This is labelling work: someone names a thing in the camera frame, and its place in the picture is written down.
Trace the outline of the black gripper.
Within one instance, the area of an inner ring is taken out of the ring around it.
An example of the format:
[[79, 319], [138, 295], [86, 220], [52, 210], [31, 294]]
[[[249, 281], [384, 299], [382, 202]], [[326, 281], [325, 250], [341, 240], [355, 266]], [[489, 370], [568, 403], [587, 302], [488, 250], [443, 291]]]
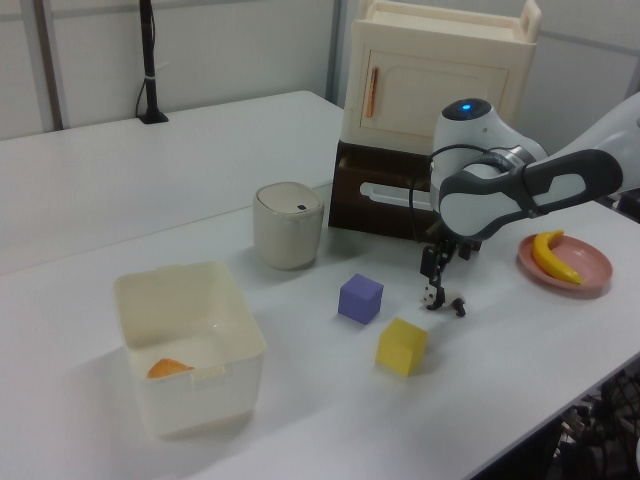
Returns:
[[458, 309], [458, 293], [442, 286], [442, 275], [455, 253], [464, 260], [469, 260], [473, 252], [478, 252], [481, 241], [462, 239], [452, 233], [441, 220], [436, 220], [423, 234], [427, 245], [423, 248], [420, 273], [434, 287], [432, 310], [443, 305]]

